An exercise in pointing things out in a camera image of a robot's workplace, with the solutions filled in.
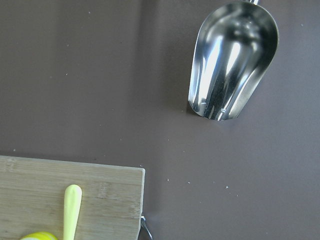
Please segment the yellow lemon slice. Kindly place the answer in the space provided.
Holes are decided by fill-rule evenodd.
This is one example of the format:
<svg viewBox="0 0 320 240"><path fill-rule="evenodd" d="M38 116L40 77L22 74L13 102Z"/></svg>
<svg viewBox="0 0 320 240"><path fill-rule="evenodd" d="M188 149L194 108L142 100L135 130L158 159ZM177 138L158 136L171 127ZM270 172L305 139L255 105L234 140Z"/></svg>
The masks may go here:
<svg viewBox="0 0 320 240"><path fill-rule="evenodd" d="M25 235L20 240L57 240L57 237L46 231L38 231Z"/></svg>

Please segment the bamboo cutting board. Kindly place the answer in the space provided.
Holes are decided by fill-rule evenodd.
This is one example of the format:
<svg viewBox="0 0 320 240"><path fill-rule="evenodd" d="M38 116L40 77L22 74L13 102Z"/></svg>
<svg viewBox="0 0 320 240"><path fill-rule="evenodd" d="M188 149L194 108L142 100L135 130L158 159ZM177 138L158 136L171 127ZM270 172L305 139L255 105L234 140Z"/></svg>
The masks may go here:
<svg viewBox="0 0 320 240"><path fill-rule="evenodd" d="M59 240L136 240L145 169L2 156L0 237L48 232Z"/></svg>

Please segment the yellow plastic spoon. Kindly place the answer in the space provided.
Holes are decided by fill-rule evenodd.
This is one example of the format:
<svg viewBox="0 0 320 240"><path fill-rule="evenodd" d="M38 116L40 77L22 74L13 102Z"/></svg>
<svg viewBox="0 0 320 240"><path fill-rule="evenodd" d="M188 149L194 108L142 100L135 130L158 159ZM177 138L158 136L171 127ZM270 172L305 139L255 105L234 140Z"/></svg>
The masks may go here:
<svg viewBox="0 0 320 240"><path fill-rule="evenodd" d="M82 189L76 184L69 185L63 200L63 239L74 240L82 201Z"/></svg>

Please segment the metal scoop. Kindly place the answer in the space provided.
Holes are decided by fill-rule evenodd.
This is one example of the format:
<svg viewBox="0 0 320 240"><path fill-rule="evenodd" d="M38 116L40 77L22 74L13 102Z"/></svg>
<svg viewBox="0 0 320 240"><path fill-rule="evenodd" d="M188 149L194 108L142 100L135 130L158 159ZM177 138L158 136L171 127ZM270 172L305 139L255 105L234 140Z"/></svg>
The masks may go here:
<svg viewBox="0 0 320 240"><path fill-rule="evenodd" d="M276 54L279 30L256 0L236 0L212 11L196 38L188 102L199 116L237 118Z"/></svg>

